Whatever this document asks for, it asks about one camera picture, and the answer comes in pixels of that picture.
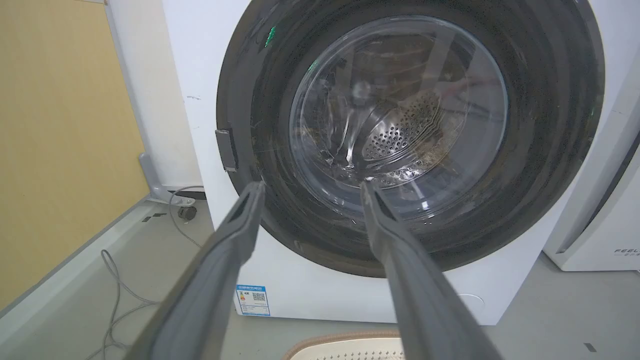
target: gray floor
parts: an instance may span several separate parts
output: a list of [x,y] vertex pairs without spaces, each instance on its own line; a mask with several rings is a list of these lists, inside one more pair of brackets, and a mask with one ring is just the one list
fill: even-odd
[[[204,239],[212,230],[205,204],[198,205],[196,219],[181,226],[193,238]],[[132,290],[162,299],[196,250],[180,237],[168,216],[162,216],[149,220],[113,257]],[[99,348],[115,300],[115,283],[96,261],[76,288],[53,301],[46,319],[28,324],[33,332],[2,353],[8,352],[8,359],[84,359]],[[137,304],[123,294],[118,314]],[[541,256],[498,326],[485,329],[509,360],[640,359],[638,304],[636,272],[562,273]],[[118,324],[115,338],[130,344],[153,310],[143,309]],[[389,328],[394,326],[254,318],[231,310],[221,358],[280,359],[295,343],[313,336]],[[106,355],[121,359],[124,351],[109,348]]]

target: laundry basket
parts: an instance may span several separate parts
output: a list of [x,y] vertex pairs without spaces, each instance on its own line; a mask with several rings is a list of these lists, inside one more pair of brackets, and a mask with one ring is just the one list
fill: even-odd
[[320,336],[296,344],[283,360],[403,360],[397,331],[349,332]]

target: front-loading washing machine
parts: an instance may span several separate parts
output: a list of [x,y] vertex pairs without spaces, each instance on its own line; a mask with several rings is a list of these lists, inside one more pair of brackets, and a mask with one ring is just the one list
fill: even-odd
[[626,125],[633,0],[163,2],[214,225],[267,185],[239,314],[396,320],[367,180],[495,324],[580,168],[626,141],[598,138]]

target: electrical cable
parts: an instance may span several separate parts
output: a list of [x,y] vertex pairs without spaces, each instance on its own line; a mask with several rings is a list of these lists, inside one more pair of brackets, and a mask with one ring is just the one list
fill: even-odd
[[[184,231],[182,231],[182,229],[180,229],[180,227],[178,226],[178,223],[175,221],[175,218],[173,217],[173,213],[171,212],[171,206],[172,206],[173,197],[175,196],[175,194],[187,189],[192,189],[192,188],[203,188],[203,186],[195,186],[195,185],[185,186],[183,188],[176,190],[171,195],[171,197],[169,198],[169,215],[171,216],[171,221],[173,222],[173,225],[175,226],[176,230],[178,230],[178,232],[180,232],[180,234],[183,235],[187,240],[189,240],[198,248],[200,248],[202,247],[200,244],[198,244],[194,239],[192,239],[190,236],[185,234]],[[102,346],[96,351],[92,352],[91,355],[87,356],[84,360],[91,360],[93,357],[95,357],[99,353],[102,353],[102,360],[106,360],[106,350],[109,347],[117,347],[117,348],[121,348],[122,350],[129,349],[131,345],[123,344],[119,341],[116,341],[116,339],[113,338],[113,328],[115,327],[115,325],[118,322],[120,322],[122,319],[124,319],[127,315],[137,310],[143,309],[147,306],[159,305],[161,303],[160,301],[145,299],[137,295],[135,292],[133,292],[120,278],[120,272],[118,271],[118,267],[116,266],[115,261],[111,257],[111,254],[107,250],[102,249],[100,251],[100,256],[102,257],[102,261],[104,262],[104,265],[107,267],[109,274],[111,274],[111,276],[116,281],[116,285],[117,285],[116,302],[113,304],[113,310],[111,310],[111,316],[109,317],[109,327],[107,328],[107,331],[104,333],[104,337],[102,338]],[[134,298],[142,301],[142,304],[134,307],[131,310],[128,310],[126,313],[116,318],[115,315],[116,315],[116,312],[118,311],[118,305],[120,304],[120,294],[122,292],[121,288],[123,288],[127,293],[131,294],[131,296],[133,296]]]

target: wall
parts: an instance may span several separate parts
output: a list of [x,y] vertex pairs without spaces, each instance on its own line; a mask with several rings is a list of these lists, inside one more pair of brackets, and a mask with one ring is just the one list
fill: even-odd
[[0,1],[0,309],[146,194],[104,6]]
[[160,181],[174,189],[201,185],[161,0],[110,0],[108,8],[145,148]]

